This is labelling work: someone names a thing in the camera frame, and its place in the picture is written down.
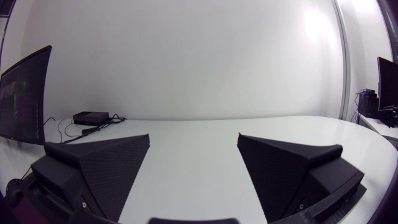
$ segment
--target black box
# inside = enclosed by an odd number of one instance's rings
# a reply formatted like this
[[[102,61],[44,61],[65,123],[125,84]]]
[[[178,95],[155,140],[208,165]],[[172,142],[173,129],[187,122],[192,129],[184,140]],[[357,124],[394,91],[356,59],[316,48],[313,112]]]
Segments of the black box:
[[[367,118],[379,119],[379,98],[371,93],[362,92],[359,94],[358,111]]]
[[[108,112],[83,111],[73,115],[75,124],[101,126],[109,121]]]

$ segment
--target monitor screen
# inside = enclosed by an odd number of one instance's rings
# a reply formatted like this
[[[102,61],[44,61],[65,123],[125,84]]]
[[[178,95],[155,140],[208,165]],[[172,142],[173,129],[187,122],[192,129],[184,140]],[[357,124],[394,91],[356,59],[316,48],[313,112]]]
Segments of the monitor screen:
[[[0,136],[44,144],[43,96],[51,46],[6,70],[0,79]]]
[[[379,64],[379,110],[387,106],[398,106],[398,65],[384,58]]]

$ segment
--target white table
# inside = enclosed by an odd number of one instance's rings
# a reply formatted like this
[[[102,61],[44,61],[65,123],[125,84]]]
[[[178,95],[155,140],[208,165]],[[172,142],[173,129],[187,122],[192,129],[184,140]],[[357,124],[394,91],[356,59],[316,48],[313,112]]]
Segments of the white table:
[[[398,141],[398,128],[389,128],[379,119],[367,118],[362,114],[359,118],[361,121],[365,122],[373,131],[381,134],[386,139]]]
[[[68,124],[64,121],[61,129]],[[86,126],[73,125],[69,134]],[[46,139],[59,141],[56,123]],[[398,152],[379,134],[347,121],[316,116],[219,121],[126,121],[76,141],[90,142],[149,133],[150,148],[119,222],[147,223],[151,217],[206,220],[266,218],[236,146],[238,133],[316,146],[341,144],[342,157],[365,173],[368,189],[342,223],[366,223],[394,174]],[[41,147],[0,139],[0,189],[21,177],[44,154]]]

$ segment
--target white wall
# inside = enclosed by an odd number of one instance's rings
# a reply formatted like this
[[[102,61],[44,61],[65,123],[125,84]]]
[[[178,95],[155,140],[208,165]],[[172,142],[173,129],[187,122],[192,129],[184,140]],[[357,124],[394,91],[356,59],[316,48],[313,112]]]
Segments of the white wall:
[[[45,117],[337,118],[330,0],[35,0],[22,54],[53,46]]]
[[[391,60],[391,46],[376,0],[338,0],[343,14],[351,60],[351,94],[347,120],[357,106],[355,93],[363,88],[378,90],[377,57]]]
[[[8,22],[1,54],[1,73],[22,59],[25,27],[34,0],[17,0]]]

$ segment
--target black foam pad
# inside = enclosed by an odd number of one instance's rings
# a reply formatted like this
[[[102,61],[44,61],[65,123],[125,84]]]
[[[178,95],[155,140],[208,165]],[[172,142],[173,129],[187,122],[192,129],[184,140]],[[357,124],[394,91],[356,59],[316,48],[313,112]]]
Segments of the black foam pad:
[[[309,169],[343,151],[339,145],[306,146],[242,134],[238,148],[269,222],[283,216]]]
[[[80,169],[106,218],[117,222],[149,148],[149,135],[83,144],[46,143],[45,152]]]

